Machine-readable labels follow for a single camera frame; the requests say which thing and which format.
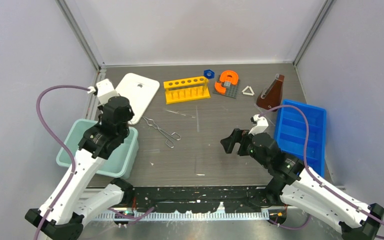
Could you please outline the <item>metal crucible tongs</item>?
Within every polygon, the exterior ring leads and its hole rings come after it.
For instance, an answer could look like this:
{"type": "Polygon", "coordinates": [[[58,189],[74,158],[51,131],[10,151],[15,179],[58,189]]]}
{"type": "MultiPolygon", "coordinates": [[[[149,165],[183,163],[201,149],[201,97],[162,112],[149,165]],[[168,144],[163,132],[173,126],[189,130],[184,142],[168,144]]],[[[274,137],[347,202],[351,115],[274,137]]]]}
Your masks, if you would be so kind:
{"type": "Polygon", "coordinates": [[[170,149],[175,147],[175,141],[180,141],[182,139],[181,135],[177,132],[168,133],[164,129],[162,129],[153,119],[142,116],[141,117],[148,126],[156,129],[160,134],[165,137],[165,145],[170,149]]]}

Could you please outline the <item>brown wedge stand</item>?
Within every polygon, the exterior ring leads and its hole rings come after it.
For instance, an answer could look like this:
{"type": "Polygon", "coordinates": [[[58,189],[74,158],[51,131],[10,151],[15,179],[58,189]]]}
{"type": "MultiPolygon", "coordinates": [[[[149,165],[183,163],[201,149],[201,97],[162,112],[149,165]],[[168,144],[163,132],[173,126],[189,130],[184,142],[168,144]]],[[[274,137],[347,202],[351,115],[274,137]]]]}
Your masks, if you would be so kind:
{"type": "Polygon", "coordinates": [[[259,108],[270,110],[281,104],[283,97],[284,79],[284,75],[277,74],[271,85],[260,93],[256,100],[256,105],[259,108]]]}

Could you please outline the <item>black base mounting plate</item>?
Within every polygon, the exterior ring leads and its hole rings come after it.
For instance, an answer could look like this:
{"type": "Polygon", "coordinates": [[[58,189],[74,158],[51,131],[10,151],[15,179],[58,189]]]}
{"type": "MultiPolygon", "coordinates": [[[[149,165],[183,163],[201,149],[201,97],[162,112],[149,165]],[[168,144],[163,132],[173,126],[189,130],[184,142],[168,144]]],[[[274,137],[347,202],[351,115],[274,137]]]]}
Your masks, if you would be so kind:
{"type": "Polygon", "coordinates": [[[219,207],[229,213],[256,213],[269,207],[283,207],[280,197],[265,186],[154,186],[133,187],[122,205],[141,213],[153,208],[156,213],[214,213],[219,207]]]}

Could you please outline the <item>blue plastic bin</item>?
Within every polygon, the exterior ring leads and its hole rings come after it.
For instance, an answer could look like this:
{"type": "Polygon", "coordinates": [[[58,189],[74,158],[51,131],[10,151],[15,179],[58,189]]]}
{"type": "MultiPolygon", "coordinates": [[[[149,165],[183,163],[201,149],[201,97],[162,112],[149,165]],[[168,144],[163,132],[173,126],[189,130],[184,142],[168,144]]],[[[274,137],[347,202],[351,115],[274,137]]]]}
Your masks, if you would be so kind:
{"type": "MultiPolygon", "coordinates": [[[[306,149],[307,164],[321,177],[325,176],[325,147],[327,111],[321,107],[285,99],[283,105],[300,109],[306,116],[309,135],[306,149]]],[[[277,112],[274,139],[280,149],[303,159],[306,124],[295,109],[283,107],[277,112]]]]}

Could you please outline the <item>grey studded base plate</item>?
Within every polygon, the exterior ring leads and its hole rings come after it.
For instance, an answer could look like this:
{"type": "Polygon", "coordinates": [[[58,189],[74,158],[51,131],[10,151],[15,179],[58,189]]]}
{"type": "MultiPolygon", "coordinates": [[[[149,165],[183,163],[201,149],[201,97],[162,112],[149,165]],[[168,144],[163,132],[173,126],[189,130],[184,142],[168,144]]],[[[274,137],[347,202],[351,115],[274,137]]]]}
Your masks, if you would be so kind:
{"type": "Polygon", "coordinates": [[[217,81],[214,84],[212,92],[216,95],[236,99],[240,83],[240,79],[237,80],[236,84],[234,84],[233,80],[230,78],[222,81],[222,77],[219,75],[217,81]]]}

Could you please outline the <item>teal plastic bin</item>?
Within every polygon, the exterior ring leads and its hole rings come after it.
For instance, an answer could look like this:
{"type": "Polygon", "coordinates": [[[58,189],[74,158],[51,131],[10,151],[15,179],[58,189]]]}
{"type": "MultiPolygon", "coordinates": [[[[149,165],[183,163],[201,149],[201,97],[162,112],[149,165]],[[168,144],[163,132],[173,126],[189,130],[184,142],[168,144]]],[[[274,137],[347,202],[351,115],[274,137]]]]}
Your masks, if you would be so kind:
{"type": "MultiPolygon", "coordinates": [[[[78,119],[74,122],[64,141],[64,144],[74,156],[79,150],[79,142],[84,132],[96,123],[96,120],[90,119],[78,119]]],[[[124,143],[111,153],[110,157],[103,162],[96,173],[112,178],[128,179],[139,150],[138,136],[137,129],[130,126],[129,135],[124,139],[124,143]]]]}

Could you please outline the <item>white plastic lid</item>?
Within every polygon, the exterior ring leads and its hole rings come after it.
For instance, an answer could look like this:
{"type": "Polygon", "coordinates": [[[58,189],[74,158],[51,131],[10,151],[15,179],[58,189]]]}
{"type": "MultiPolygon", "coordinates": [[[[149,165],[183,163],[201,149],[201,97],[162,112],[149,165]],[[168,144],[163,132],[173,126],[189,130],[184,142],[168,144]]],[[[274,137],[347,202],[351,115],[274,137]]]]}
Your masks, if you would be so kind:
{"type": "Polygon", "coordinates": [[[115,90],[130,102],[134,113],[130,125],[136,125],[141,120],[159,88],[158,81],[135,73],[127,73],[121,79],[115,90]]]}

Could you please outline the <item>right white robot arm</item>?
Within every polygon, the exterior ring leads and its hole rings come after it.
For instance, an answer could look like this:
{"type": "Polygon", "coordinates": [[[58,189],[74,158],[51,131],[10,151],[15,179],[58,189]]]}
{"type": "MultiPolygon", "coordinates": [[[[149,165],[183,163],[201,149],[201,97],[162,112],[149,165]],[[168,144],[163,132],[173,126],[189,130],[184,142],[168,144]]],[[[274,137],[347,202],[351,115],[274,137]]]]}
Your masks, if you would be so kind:
{"type": "Polygon", "coordinates": [[[235,128],[220,141],[227,154],[239,143],[237,154],[250,156],[272,176],[265,188],[271,205],[291,205],[322,220],[341,234],[344,240],[373,240],[384,208],[350,197],[320,177],[312,168],[305,169],[303,160],[282,151],[268,133],[250,134],[235,128]]]}

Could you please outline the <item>white clay triangle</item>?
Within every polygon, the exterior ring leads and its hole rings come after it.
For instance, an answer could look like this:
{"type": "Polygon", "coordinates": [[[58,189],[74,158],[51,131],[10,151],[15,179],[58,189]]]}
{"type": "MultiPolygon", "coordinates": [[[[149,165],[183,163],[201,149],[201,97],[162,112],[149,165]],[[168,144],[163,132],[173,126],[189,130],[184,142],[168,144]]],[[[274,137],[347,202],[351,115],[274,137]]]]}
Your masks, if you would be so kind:
{"type": "Polygon", "coordinates": [[[246,86],[242,91],[241,93],[245,96],[254,96],[255,95],[255,92],[253,90],[253,88],[251,86],[246,86]]]}

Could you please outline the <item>blue hexagonal nut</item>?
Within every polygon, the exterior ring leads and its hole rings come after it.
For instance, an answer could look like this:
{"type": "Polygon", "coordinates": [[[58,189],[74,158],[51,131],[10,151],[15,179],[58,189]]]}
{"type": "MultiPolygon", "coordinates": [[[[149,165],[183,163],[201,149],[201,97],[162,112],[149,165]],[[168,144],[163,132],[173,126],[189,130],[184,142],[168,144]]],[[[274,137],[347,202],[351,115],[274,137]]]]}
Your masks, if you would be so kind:
{"type": "Polygon", "coordinates": [[[203,71],[203,76],[210,80],[215,77],[215,72],[211,69],[206,69],[203,71]]]}

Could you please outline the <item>orange curved block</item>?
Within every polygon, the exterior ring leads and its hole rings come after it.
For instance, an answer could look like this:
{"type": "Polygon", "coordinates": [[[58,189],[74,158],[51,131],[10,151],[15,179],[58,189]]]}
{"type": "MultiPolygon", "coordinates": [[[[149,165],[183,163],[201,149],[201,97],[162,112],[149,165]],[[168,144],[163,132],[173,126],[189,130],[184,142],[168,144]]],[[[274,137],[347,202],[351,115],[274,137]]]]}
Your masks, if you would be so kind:
{"type": "Polygon", "coordinates": [[[239,75],[235,71],[225,70],[214,84],[214,93],[235,98],[239,83],[239,75]]]}

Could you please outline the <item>clear glass slide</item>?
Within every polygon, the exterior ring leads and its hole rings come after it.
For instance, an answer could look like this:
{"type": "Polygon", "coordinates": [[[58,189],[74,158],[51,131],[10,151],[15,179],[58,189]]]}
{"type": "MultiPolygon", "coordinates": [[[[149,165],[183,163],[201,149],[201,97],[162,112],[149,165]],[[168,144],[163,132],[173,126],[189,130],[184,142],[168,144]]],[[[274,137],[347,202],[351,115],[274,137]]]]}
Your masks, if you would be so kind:
{"type": "Polygon", "coordinates": [[[253,106],[259,111],[260,114],[263,114],[270,126],[276,126],[276,124],[272,121],[271,111],[259,107],[256,103],[254,103],[253,106]]]}

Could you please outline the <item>glass stirring rod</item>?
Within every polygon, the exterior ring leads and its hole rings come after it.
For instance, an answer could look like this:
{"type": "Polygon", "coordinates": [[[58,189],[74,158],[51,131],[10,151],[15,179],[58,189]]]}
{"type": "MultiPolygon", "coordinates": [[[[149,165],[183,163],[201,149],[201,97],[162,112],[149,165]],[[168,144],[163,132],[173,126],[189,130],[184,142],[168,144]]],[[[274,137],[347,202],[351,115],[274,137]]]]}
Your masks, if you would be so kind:
{"type": "Polygon", "coordinates": [[[200,132],[200,121],[199,121],[199,111],[198,106],[195,106],[195,119],[196,119],[196,131],[200,132]]]}

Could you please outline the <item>thin glass rod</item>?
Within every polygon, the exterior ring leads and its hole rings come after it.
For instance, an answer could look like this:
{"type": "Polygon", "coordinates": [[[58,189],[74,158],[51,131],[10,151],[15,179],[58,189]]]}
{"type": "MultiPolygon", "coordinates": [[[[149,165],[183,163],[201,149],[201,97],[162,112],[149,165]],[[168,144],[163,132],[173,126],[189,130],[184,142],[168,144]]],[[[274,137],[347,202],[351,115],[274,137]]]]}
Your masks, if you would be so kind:
{"type": "Polygon", "coordinates": [[[186,114],[186,113],[182,113],[182,112],[174,111],[174,110],[169,110],[169,109],[164,109],[164,110],[168,113],[172,113],[172,114],[176,114],[176,115],[180,115],[180,116],[184,116],[184,117],[189,117],[189,118],[193,118],[193,119],[196,118],[196,116],[191,115],[191,114],[186,114]]]}

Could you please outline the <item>yellow test tube rack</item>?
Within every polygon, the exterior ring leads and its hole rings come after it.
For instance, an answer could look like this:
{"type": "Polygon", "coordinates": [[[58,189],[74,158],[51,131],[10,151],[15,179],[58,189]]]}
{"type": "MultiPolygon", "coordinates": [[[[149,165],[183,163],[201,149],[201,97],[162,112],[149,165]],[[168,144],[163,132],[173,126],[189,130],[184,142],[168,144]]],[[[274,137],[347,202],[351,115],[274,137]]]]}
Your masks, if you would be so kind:
{"type": "Polygon", "coordinates": [[[175,79],[163,82],[167,105],[209,99],[209,79],[205,76],[175,79]]]}

